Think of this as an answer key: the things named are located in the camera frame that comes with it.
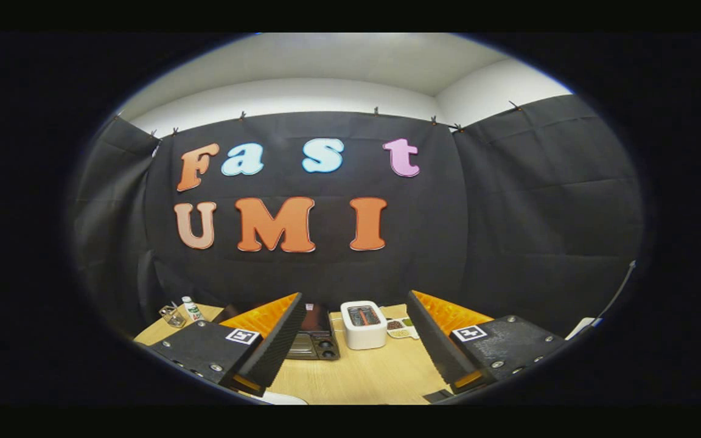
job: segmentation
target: orange letter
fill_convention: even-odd
[[[356,239],[350,248],[356,251],[372,251],[386,246],[380,238],[380,211],[388,203],[380,198],[356,198],[350,206],[356,210]]]
[[[272,251],[285,232],[286,238],[281,249],[285,252],[311,252],[315,249],[315,244],[310,242],[308,214],[314,205],[315,202],[310,198],[288,198],[277,217],[272,219],[259,198],[237,200],[234,207],[240,211],[242,222],[242,241],[237,249],[250,252],[260,250],[261,244],[256,240],[258,232],[267,249]]]
[[[191,152],[183,153],[183,157],[181,157],[183,159],[183,177],[178,183],[179,192],[193,189],[202,183],[202,178],[197,177],[197,171],[201,175],[204,174],[209,167],[209,157],[205,157],[205,155],[216,155],[218,150],[220,148],[214,142]]]
[[[191,231],[191,210],[193,205],[178,203],[175,206],[175,214],[178,216],[178,233],[186,246],[194,249],[206,249],[212,245],[214,233],[212,232],[212,212],[215,211],[215,203],[200,203],[197,210],[202,214],[202,237],[194,236]]]

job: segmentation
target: fast umi sign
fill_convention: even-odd
[[[414,178],[420,168],[411,163],[411,156],[417,155],[418,147],[409,144],[407,139],[393,139],[381,144],[380,159],[390,163],[393,175]],[[343,164],[345,146],[339,139],[315,138],[307,141],[302,151],[304,160],[302,171],[309,174],[328,174],[339,169]],[[258,142],[245,142],[232,147],[226,154],[228,158],[220,166],[220,172],[226,177],[250,177],[259,172],[267,172],[262,162],[264,146]],[[202,175],[206,172],[219,172],[218,161],[220,146],[208,144],[181,156],[181,178],[175,187],[177,192],[187,192],[202,184]],[[378,197],[358,197],[351,200],[349,209],[355,210],[356,237],[350,242],[354,251],[374,251],[386,246],[381,236],[381,212],[388,203]],[[237,242],[237,249],[244,252],[257,252],[263,246],[273,251],[280,244],[284,252],[312,252],[315,244],[310,239],[310,210],[315,200],[306,196],[289,197],[279,211],[269,211],[261,199],[244,197],[234,203],[239,211],[242,235]],[[191,213],[197,209],[201,218],[201,230],[192,229]],[[193,249],[207,249],[215,243],[214,212],[217,208],[211,200],[192,203],[177,203],[175,218],[181,241]]]

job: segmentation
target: white wall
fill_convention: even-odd
[[[515,59],[476,70],[437,95],[448,124],[466,127],[516,105],[572,94],[567,87]]]
[[[445,120],[434,97],[408,89],[334,78],[285,78],[239,83],[183,97],[131,120],[156,136],[209,123],[284,112],[358,111]]]
[[[131,124],[165,136],[172,128],[189,130],[209,123],[246,117],[303,111],[358,111],[413,117],[466,127],[517,105],[571,94],[536,69],[506,59],[470,73],[443,89],[437,97],[409,89],[336,78],[282,78],[224,86],[198,92],[155,108]]]

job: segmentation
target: cable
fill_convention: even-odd
[[[618,288],[618,291],[615,292],[615,296],[613,296],[613,299],[610,300],[610,303],[607,304],[607,306],[604,308],[604,310],[600,311],[599,315],[597,315],[597,316],[592,320],[592,322],[590,322],[586,327],[582,328],[582,329],[577,333],[576,337],[577,337],[577,336],[581,336],[585,331],[587,331],[587,330],[589,330],[590,328],[592,328],[593,325],[595,324],[595,322],[596,322],[598,319],[600,319],[600,318],[604,315],[604,313],[610,308],[610,306],[613,305],[613,303],[614,303],[615,300],[618,298],[618,296],[620,296],[621,291],[624,290],[624,286],[626,286],[626,282],[629,280],[629,277],[632,275],[632,271],[634,271],[635,267],[637,267],[637,260],[632,260],[631,263],[629,263],[629,269],[628,269],[628,271],[626,271],[626,277],[624,277],[623,282],[621,282],[621,286]]]

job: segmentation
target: light blue letter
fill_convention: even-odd
[[[343,163],[340,155],[345,149],[343,142],[338,139],[312,139],[304,144],[302,151],[309,158],[302,160],[302,166],[307,172],[334,172]]]
[[[226,176],[255,175],[264,164],[261,163],[261,154],[264,148],[257,142],[246,142],[231,148],[228,156],[231,157],[220,167],[220,171]]]

